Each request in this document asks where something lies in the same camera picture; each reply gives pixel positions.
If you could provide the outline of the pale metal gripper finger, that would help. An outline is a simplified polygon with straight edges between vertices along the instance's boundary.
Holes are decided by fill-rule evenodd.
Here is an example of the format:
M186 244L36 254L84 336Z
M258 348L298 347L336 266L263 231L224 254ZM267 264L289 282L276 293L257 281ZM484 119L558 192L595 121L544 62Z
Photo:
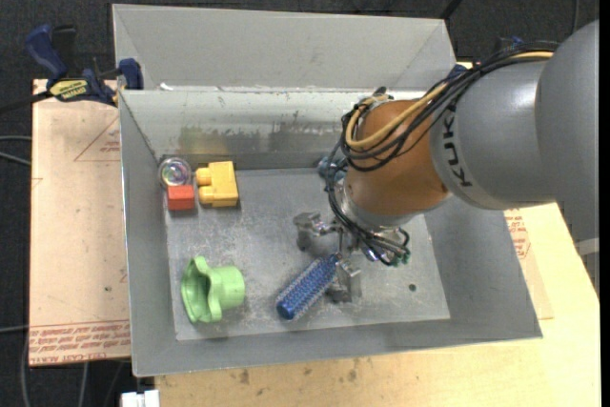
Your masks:
M361 294L361 270L349 259L339 260L327 295L335 303L348 303L361 298Z
M326 237L339 231L334 221L325 222L318 212L298 214L293 223L297 231L296 246L301 252L319 251Z

